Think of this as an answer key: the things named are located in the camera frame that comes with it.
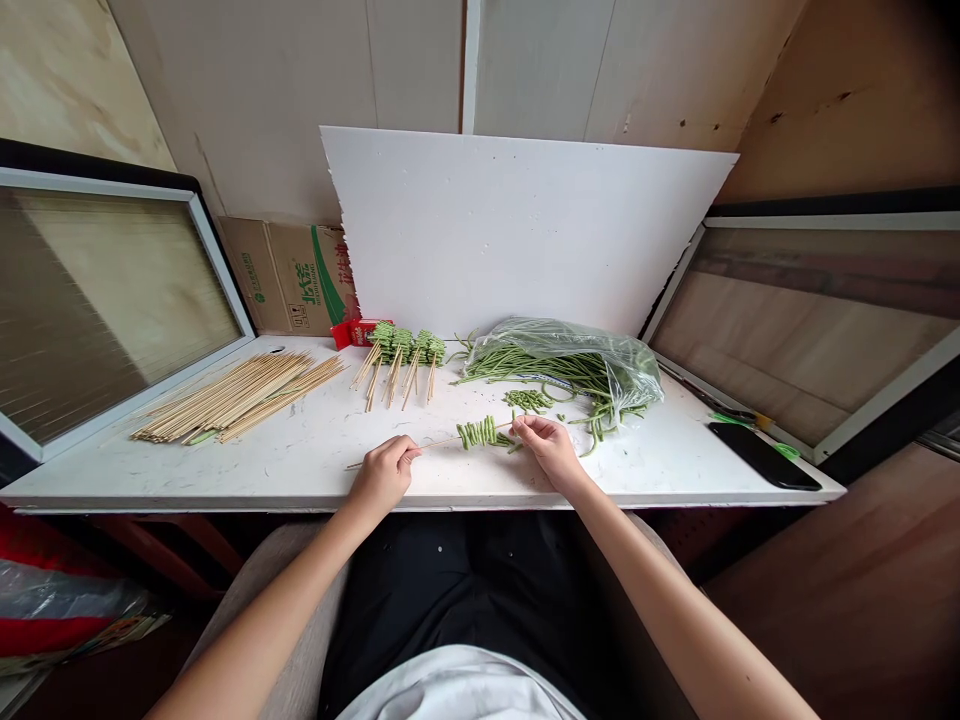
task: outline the cardboard box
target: cardboard box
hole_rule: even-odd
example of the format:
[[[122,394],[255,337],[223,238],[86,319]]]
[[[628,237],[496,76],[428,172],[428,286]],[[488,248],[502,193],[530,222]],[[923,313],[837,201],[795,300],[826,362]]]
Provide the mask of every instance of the cardboard box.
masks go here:
[[[330,337],[359,319],[343,231],[221,217],[227,260],[257,330]]]

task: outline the person's right hand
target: person's right hand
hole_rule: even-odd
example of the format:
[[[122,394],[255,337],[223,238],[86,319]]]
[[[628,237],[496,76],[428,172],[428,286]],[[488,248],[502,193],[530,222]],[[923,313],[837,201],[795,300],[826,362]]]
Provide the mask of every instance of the person's right hand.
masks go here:
[[[580,465],[570,434],[560,423],[539,415],[521,415],[513,421],[511,432],[533,451],[547,479],[567,500],[593,484]]]

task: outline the black pants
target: black pants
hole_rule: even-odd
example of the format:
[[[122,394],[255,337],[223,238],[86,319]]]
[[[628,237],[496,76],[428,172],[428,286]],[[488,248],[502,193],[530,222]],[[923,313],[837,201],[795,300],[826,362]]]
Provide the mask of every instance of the black pants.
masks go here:
[[[574,513],[392,514],[353,558],[320,690],[333,720],[427,650],[463,643],[539,672],[590,718],[636,717]]]

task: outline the white shirt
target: white shirt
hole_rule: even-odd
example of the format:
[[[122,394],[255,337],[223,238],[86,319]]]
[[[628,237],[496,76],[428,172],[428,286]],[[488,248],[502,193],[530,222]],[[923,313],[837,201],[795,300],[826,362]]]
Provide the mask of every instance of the white shirt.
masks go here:
[[[360,693],[337,720],[585,720],[521,662],[470,645],[417,655]]]

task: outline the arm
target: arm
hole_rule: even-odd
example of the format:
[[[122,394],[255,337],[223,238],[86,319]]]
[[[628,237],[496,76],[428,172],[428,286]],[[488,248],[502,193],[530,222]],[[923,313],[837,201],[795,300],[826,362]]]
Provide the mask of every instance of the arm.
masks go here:
[[[419,455],[406,435],[367,453],[343,507],[147,717],[257,718],[330,583],[410,487]]]
[[[817,717],[770,661],[590,479],[566,428],[524,415],[516,419],[513,432],[580,515],[702,720]]]

